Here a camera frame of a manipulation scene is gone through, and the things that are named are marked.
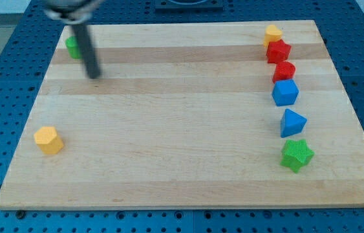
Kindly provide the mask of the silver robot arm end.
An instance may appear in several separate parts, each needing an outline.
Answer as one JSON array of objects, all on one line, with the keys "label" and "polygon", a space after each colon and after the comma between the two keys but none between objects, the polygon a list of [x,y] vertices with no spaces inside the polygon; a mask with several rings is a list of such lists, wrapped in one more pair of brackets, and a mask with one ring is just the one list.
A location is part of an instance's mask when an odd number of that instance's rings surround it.
[{"label": "silver robot arm end", "polygon": [[85,23],[104,0],[43,0],[44,13],[68,25]]}]

